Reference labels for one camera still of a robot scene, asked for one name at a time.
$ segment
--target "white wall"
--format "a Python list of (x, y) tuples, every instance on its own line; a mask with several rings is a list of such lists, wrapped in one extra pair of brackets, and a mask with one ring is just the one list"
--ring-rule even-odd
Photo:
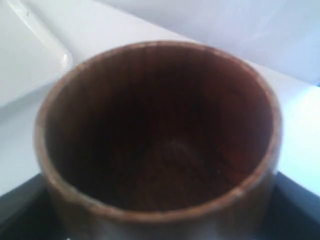
[(99, 0), (303, 81), (320, 83), (320, 0)]

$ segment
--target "black surface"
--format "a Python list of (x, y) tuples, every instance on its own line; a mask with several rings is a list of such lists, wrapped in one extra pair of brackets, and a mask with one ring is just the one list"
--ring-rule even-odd
[[(313, 201), (318, 197), (279, 173), (257, 240), (320, 240), (320, 222), (288, 199), (283, 191), (287, 183), (291, 184), (292, 193), (299, 193), (300, 198), (311, 205), (315, 204)], [(15, 201), (21, 196), (25, 201)], [(10, 198), (12, 198), (12, 206), (8, 207)], [(1, 240), (65, 240), (67, 238), (40, 175), (0, 198), (0, 216)]]

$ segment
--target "wood grain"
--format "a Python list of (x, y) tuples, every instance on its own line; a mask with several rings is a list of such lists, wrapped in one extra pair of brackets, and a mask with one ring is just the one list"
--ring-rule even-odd
[[(280, 138), (277, 100), (253, 69), (169, 41), (81, 64), (53, 88), (36, 128), (40, 164), (75, 240), (201, 239), (198, 228), (245, 239), (268, 203)], [(182, 216), (193, 220), (184, 225)], [(79, 225), (91, 235), (79, 235)]]

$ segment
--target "white countertop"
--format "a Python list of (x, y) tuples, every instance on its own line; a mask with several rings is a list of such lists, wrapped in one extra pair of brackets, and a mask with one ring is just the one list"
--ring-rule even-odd
[[(26, 0), (74, 63), (148, 40), (189, 39), (93, 0)], [(279, 170), (320, 196), (320, 88), (249, 62), (275, 90), (283, 113)], [(39, 173), (33, 124), (44, 92), (0, 109), (0, 196)]]

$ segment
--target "wooden bowl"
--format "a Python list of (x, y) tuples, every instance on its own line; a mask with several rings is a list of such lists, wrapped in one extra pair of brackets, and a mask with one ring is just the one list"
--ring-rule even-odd
[(72, 240), (241, 240), (268, 205), (281, 122), (243, 61), (145, 42), (66, 74), (38, 113), (35, 145)]

